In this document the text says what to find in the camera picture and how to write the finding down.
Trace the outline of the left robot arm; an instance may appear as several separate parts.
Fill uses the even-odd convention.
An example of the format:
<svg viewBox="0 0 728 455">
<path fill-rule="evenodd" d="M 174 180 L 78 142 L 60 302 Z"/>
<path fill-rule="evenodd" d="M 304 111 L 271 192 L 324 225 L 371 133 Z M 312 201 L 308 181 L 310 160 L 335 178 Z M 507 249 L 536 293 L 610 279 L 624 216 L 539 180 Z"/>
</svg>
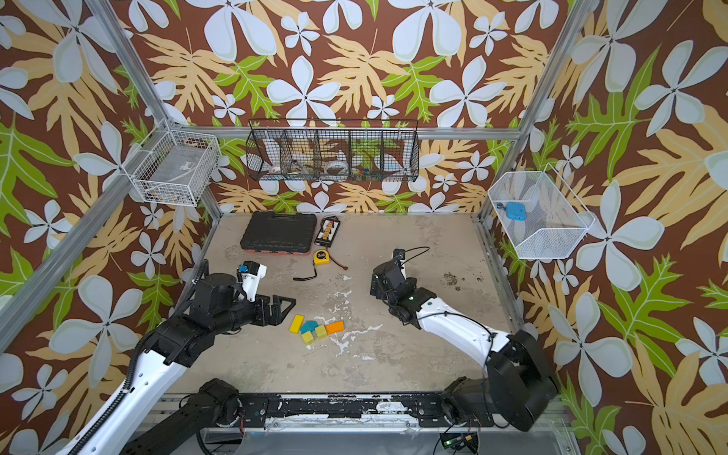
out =
<svg viewBox="0 0 728 455">
<path fill-rule="evenodd" d="M 214 345 L 248 324 L 278 326 L 294 299 L 265 296 L 258 287 L 264 265 L 245 261 L 235 274 L 205 273 L 180 313 L 145 335 L 134 349 L 127 375 L 111 398 L 65 447 L 64 454 L 171 454 L 205 428 L 239 419 L 239 392 L 212 379 L 151 430 L 136 431 L 159 399 Z"/>
</svg>

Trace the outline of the orange block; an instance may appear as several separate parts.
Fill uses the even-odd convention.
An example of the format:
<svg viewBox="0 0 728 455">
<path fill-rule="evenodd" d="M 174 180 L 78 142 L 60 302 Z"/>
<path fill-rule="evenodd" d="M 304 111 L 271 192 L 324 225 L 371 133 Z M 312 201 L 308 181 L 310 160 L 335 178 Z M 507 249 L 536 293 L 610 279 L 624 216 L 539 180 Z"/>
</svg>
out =
<svg viewBox="0 0 728 455">
<path fill-rule="evenodd" d="M 344 322 L 332 322 L 325 326 L 325 330 L 328 335 L 333 335 L 345 330 Z"/>
</svg>

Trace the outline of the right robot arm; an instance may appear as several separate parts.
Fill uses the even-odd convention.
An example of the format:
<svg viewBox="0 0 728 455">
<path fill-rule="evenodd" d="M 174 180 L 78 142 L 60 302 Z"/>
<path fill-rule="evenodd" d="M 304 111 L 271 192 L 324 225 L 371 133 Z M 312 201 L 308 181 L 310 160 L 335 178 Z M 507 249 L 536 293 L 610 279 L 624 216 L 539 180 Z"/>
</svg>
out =
<svg viewBox="0 0 728 455">
<path fill-rule="evenodd" d="M 394 257 L 373 269 L 370 294 L 402 324 L 441 337 L 469 356 L 482 377 L 460 377 L 441 393 L 447 422 L 528 431 L 559 395 L 555 369 L 524 330 L 500 331 L 466 316 L 405 274 Z"/>
</svg>

